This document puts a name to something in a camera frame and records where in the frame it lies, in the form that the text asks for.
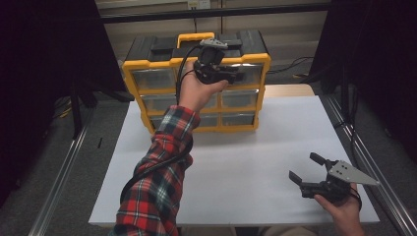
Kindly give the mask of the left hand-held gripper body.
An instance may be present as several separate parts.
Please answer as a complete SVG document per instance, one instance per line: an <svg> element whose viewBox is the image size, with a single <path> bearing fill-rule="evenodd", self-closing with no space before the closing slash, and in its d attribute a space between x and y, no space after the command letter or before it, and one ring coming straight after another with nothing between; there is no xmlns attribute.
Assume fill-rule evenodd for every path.
<svg viewBox="0 0 417 236"><path fill-rule="evenodd" d="M198 59L194 62L197 78L205 85L222 80L229 81L230 75L220 63L224 58L224 50L228 45L215 38L203 39L200 44Z"/></svg>

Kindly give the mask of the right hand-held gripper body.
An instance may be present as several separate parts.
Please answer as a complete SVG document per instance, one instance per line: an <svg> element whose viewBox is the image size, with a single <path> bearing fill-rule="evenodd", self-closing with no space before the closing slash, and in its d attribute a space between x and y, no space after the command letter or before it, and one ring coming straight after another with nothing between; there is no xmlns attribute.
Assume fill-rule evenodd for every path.
<svg viewBox="0 0 417 236"><path fill-rule="evenodd" d="M312 199L314 195L321 195L331 203L341 203L351 194L351 183L378 186L380 182L362 172L351 164L329 159L317 160L327 170L327 177L319 183L304 182L299 179L299 188L303 198Z"/></svg>

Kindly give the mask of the yellow black drawer organizer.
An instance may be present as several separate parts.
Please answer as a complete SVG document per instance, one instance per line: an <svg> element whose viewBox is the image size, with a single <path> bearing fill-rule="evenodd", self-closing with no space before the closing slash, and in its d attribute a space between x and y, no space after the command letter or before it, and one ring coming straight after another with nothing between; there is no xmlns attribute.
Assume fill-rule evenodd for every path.
<svg viewBox="0 0 417 236"><path fill-rule="evenodd" d="M178 89L183 76L186 74L186 63L195 62L200 51L200 42L203 39L215 38L228 45L224 50L224 58L220 65L229 64L262 64L262 84L265 89L265 79L270 66L270 56L261 33L254 29L240 30L235 33L219 34L214 32L183 33L175 37L139 36L137 37L123 63L122 70L125 75L125 84L131 93L131 73L135 70L176 68L176 102Z"/></svg>

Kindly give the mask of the person's right hand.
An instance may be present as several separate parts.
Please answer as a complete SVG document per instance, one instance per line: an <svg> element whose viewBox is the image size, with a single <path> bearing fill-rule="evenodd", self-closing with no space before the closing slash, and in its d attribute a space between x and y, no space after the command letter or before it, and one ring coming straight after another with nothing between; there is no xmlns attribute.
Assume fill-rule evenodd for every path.
<svg viewBox="0 0 417 236"><path fill-rule="evenodd" d="M314 195L314 199L331 215L336 232L338 228L361 226L359 203L354 197L349 197L347 201L340 206L330 203L320 195Z"/></svg>

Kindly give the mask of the person's left hand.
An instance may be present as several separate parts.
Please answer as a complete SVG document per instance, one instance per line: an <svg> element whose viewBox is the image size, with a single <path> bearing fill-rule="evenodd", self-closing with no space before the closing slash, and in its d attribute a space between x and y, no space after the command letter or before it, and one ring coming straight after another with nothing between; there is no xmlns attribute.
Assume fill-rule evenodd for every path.
<svg viewBox="0 0 417 236"><path fill-rule="evenodd" d="M210 98L217 92L228 86L226 80L205 85L194 72L194 62L186 63L186 75L182 80L178 104L195 112L200 112L209 102Z"/></svg>

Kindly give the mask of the light wooden table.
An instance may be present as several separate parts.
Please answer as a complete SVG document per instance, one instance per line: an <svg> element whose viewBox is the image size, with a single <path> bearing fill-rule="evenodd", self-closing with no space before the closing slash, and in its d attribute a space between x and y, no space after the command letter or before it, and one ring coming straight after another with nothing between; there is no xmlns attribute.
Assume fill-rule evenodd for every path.
<svg viewBox="0 0 417 236"><path fill-rule="evenodd" d="M266 85L265 97L314 96L309 85Z"/></svg>

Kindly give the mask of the person's right leg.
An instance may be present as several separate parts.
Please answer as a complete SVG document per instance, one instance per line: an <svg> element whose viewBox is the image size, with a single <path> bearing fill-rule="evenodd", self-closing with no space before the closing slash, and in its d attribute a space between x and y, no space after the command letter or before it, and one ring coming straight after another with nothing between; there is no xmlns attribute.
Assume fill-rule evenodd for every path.
<svg viewBox="0 0 417 236"><path fill-rule="evenodd" d="M273 226L265 229L261 236L317 236L317 230L302 226Z"/></svg>

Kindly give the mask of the grid of clear plastic drawers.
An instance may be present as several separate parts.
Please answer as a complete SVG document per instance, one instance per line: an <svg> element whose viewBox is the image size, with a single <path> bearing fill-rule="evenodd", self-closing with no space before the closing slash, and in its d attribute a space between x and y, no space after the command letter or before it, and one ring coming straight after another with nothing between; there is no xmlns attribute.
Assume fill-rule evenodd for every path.
<svg viewBox="0 0 417 236"><path fill-rule="evenodd" d="M220 65L226 72L227 65ZM165 109L176 103L176 68L135 70L131 73L131 93L141 109L144 125L155 131L161 124ZM229 83L225 90L214 94L201 114L199 130L225 132L253 130L258 125L265 87L260 82L252 85Z"/></svg>

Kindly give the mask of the black horizontal bar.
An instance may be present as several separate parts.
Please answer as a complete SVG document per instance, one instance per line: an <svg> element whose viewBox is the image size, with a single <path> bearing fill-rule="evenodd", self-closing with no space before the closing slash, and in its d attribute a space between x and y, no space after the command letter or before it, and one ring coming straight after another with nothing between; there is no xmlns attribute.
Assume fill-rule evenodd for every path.
<svg viewBox="0 0 417 236"><path fill-rule="evenodd" d="M332 7L331 3L295 4L295 5L275 5L263 7L245 8L220 8L209 10L184 10L174 12L146 13L146 14L119 14L104 15L100 20L104 24L149 22L149 21L168 21L184 20L212 17L233 17L247 15L265 14L286 14L327 11Z"/></svg>

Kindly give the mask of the black curtain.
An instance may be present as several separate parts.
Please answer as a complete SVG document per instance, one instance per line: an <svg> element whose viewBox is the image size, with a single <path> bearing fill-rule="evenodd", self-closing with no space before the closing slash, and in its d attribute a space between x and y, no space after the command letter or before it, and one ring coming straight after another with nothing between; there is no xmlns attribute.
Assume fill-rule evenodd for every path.
<svg viewBox="0 0 417 236"><path fill-rule="evenodd" d="M417 163L417 0L329 0L310 73L345 73Z"/></svg>
<svg viewBox="0 0 417 236"><path fill-rule="evenodd" d="M0 207L75 91L125 89L95 0L0 0Z"/></svg>

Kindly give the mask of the black metal stand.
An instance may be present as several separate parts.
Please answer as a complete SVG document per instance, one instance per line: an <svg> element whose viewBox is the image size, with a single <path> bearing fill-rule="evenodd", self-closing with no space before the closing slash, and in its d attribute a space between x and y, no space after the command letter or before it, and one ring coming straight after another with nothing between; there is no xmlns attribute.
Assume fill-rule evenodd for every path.
<svg viewBox="0 0 417 236"><path fill-rule="evenodd" d="M80 101L82 101L83 105L87 108L95 108L97 106L97 99L93 94L93 89L94 85L92 82L72 80L70 86L70 100L74 121L74 140L83 129Z"/></svg>

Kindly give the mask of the white wall outlet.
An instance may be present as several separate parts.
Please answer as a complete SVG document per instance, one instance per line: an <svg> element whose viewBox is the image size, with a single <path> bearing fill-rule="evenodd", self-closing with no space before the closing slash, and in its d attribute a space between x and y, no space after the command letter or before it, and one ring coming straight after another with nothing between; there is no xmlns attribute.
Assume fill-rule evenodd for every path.
<svg viewBox="0 0 417 236"><path fill-rule="evenodd" d="M210 0L188 0L189 10L205 10L210 8Z"/></svg>

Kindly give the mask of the aluminium floor rail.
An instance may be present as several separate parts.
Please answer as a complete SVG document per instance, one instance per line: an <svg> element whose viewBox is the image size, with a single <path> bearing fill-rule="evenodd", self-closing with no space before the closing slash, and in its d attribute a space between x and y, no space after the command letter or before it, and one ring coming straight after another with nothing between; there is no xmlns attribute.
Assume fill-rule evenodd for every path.
<svg viewBox="0 0 417 236"><path fill-rule="evenodd" d="M45 235L87 132L88 127L83 127L83 129L76 135L76 138L72 140L58 175L53 182L51 190L49 191L48 196L44 201L44 204L38 213L28 236Z"/></svg>
<svg viewBox="0 0 417 236"><path fill-rule="evenodd" d="M351 98L347 111L336 94L321 100L353 165L380 181L365 189L380 218L370 232L417 236L417 164L363 100Z"/></svg>

